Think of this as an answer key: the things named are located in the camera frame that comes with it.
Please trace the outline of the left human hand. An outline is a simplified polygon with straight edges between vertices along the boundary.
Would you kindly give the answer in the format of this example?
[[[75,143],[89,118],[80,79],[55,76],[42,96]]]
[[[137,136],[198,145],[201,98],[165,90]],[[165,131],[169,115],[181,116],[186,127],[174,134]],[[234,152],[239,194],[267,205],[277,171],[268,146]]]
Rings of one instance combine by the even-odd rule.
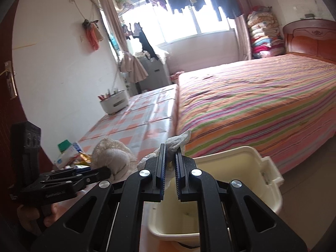
[[[37,208],[29,208],[23,205],[17,208],[17,215],[22,227],[27,231],[33,231],[33,222],[40,217]],[[59,217],[59,204],[52,204],[51,215],[44,219],[44,225],[46,227],[51,226]]]

